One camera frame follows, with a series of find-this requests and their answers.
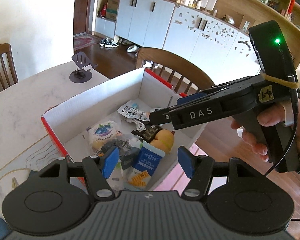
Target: wooden chair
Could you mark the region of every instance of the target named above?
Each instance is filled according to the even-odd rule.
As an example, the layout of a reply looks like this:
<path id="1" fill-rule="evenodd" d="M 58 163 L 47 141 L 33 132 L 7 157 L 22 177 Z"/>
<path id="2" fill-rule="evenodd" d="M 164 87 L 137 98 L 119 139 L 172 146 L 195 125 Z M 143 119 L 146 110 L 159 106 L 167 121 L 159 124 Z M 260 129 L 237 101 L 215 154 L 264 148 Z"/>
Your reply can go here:
<path id="1" fill-rule="evenodd" d="M 213 81 L 208 77 L 208 75 L 205 74 L 196 65 L 169 51 L 155 48 L 140 48 L 137 55 L 136 69 L 143 66 L 144 60 L 153 61 L 152 67 L 150 69 L 153 72 L 155 72 L 155 63 L 163 65 L 160 73 L 158 74 L 160 77 L 167 74 L 165 68 L 170 68 L 172 70 L 172 73 L 169 75 L 167 81 L 169 83 L 176 83 L 176 86 L 174 88 L 174 91 L 176 93 L 181 93 L 179 92 L 179 89 L 181 88 L 181 85 L 182 87 L 184 87 L 184 84 L 187 85 L 184 90 L 185 94 L 188 94 L 189 90 L 191 90 L 190 94 L 192 94 L 214 86 Z M 175 76 L 175 73 L 179 73 L 179 76 L 181 77 L 178 79 Z M 183 82 L 184 78 L 187 78 L 190 83 L 186 84 L 185 82 Z M 191 88 L 192 84 L 198 87 L 197 91 Z"/>
<path id="2" fill-rule="evenodd" d="M 18 83 L 18 78 L 13 64 L 11 46 L 8 43 L 0 44 L 0 92 L 16 83 Z"/>

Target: cardboard box on shelf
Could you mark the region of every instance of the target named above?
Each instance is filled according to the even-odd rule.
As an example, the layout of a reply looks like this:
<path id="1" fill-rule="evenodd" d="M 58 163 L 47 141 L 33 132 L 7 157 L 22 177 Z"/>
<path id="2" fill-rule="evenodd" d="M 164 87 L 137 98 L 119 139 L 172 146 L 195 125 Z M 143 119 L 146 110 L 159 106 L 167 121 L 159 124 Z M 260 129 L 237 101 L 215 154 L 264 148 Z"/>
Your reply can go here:
<path id="1" fill-rule="evenodd" d="M 143 111 L 165 108 L 176 104 L 181 96 L 169 83 L 148 69 L 139 68 L 106 81 L 55 106 L 42 115 L 42 122 L 53 143 L 63 155 L 80 162 L 90 155 L 83 131 L 95 123 L 114 115 L 130 100 L 137 100 Z M 176 130 L 174 145 L 159 163 L 146 190 L 155 189 L 177 164 L 177 150 L 184 145 L 189 148 L 199 137 L 205 125 Z M 136 125 L 122 120 L 121 132 L 128 134 Z M 171 123 L 162 128 L 174 130 Z"/>
<path id="2" fill-rule="evenodd" d="M 116 20 L 118 13 L 119 0 L 108 0 L 106 18 Z"/>

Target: door handle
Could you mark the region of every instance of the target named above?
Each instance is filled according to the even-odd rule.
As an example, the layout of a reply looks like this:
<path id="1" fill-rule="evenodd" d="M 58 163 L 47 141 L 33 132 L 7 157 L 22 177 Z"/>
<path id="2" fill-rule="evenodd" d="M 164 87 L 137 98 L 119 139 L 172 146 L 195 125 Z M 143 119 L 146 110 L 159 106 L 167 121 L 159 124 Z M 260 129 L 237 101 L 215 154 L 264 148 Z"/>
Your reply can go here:
<path id="1" fill-rule="evenodd" d="M 200 29 L 201 22 L 202 22 L 202 18 L 200 19 L 199 25 L 197 26 L 198 29 Z"/>
<path id="2" fill-rule="evenodd" d="M 204 21 L 205 21 L 205 24 L 204 24 L 204 27 L 203 27 L 202 31 L 204 31 L 204 30 L 205 30 L 206 24 L 208 23 L 208 21 L 207 21 L 207 20 L 204 20 Z"/>

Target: shoe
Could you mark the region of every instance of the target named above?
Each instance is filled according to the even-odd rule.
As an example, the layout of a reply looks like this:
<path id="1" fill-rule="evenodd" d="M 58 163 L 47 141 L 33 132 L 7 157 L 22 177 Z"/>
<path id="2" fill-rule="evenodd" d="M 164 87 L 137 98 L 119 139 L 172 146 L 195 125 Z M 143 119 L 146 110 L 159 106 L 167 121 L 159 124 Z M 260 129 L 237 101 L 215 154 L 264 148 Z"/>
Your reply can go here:
<path id="1" fill-rule="evenodd" d="M 105 42 L 105 47 L 106 48 L 116 48 L 119 46 L 119 43 L 114 42 L 113 40 L 108 40 Z"/>
<path id="2" fill-rule="evenodd" d="M 148 61 L 148 60 L 146 60 L 146 62 L 143 64 L 142 67 L 151 68 L 151 67 L 152 67 L 152 64 L 153 64 L 153 61 Z M 158 66 L 158 64 L 156 63 L 156 64 L 154 65 L 154 68 L 158 68 L 158 67 L 159 67 L 159 66 Z"/>
<path id="3" fill-rule="evenodd" d="M 131 45 L 131 44 L 133 44 L 133 42 L 130 42 L 128 40 L 123 40 L 121 44 L 122 45 Z"/>
<path id="4" fill-rule="evenodd" d="M 109 38 L 104 38 L 104 39 L 100 40 L 99 45 L 104 46 L 106 41 L 108 41 L 108 40 L 109 40 Z"/>
<path id="5" fill-rule="evenodd" d="M 136 46 L 136 45 L 132 45 L 130 47 L 127 48 L 127 52 L 137 52 L 139 50 L 140 47 Z"/>

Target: white cabinet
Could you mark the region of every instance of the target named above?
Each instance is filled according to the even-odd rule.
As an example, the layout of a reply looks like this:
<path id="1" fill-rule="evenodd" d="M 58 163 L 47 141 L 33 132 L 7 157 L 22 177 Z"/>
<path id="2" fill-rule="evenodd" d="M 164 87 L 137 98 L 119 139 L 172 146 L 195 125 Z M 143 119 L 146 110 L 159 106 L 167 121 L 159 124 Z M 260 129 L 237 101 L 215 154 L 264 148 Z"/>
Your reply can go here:
<path id="1" fill-rule="evenodd" d="M 120 0 L 115 34 L 143 47 L 162 49 L 175 3 Z"/>
<path id="2" fill-rule="evenodd" d="M 205 18 L 203 13 L 177 5 L 163 49 L 189 60 Z"/>
<path id="3" fill-rule="evenodd" d="M 203 70 L 217 85 L 230 79 L 223 74 L 223 63 L 238 30 L 207 16 L 192 51 L 190 62 Z"/>
<path id="4" fill-rule="evenodd" d="M 175 3 L 154 0 L 143 47 L 162 49 Z"/>
<path id="5" fill-rule="evenodd" d="M 222 75 L 226 77 L 226 81 L 257 75 L 260 65 L 255 60 L 257 57 L 249 37 L 238 33 L 223 63 Z"/>
<path id="6" fill-rule="evenodd" d="M 111 39 L 114 38 L 115 22 L 105 18 L 96 18 L 95 31 L 101 33 Z"/>
<path id="7" fill-rule="evenodd" d="M 135 0 L 120 0 L 115 34 L 128 39 Z"/>
<path id="8" fill-rule="evenodd" d="M 134 0 L 128 40 L 143 46 L 154 0 Z"/>

